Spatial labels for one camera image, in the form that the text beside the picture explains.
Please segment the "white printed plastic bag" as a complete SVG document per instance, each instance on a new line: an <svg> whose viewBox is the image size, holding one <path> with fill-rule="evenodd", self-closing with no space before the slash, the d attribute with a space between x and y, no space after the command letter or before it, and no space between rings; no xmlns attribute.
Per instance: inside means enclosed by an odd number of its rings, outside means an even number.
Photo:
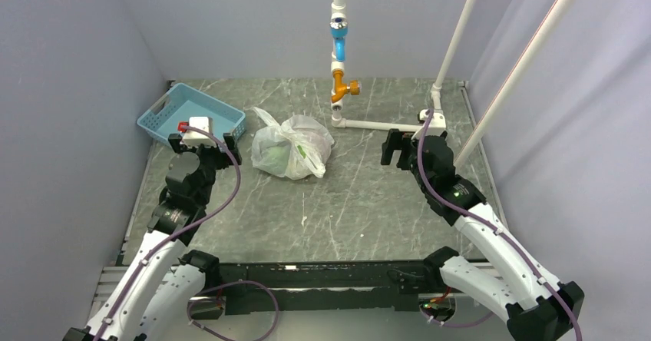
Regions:
<svg viewBox="0 0 651 341"><path fill-rule="evenodd" d="M253 136L251 161L254 168L260 170L261 151L264 148L290 144L289 164L280 178L300 180L308 176L324 177L326 162L335 144L327 127L303 114L295 114L279 123L261 108L255 107L253 111L265 123L265 127L260 128Z"/></svg>

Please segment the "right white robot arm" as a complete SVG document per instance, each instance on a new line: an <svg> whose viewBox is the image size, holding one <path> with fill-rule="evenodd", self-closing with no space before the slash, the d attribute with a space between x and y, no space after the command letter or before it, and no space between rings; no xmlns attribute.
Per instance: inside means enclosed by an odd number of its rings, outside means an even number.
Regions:
<svg viewBox="0 0 651 341"><path fill-rule="evenodd" d="M583 338L578 318L585 294L564 283L533 258L501 223L485 196L457 173L444 135L417 137L391 129L382 144L381 163L400 153L397 168L410 172L428 206L468 238L497 271L478 269L450 247L424 260L427 288L460 290L501 319L515 340L558 340L569 331Z"/></svg>

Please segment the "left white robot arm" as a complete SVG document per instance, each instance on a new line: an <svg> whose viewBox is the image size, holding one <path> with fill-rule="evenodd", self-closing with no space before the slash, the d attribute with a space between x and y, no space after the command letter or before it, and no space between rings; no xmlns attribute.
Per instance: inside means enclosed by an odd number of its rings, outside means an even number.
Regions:
<svg viewBox="0 0 651 341"><path fill-rule="evenodd" d="M64 339L157 340L192 296L219 288L218 258L187 248L200 225L236 196L207 211L217 171L233 167L241 175L236 138L184 125L168 140L175 156L136 257L87 325L70 328Z"/></svg>

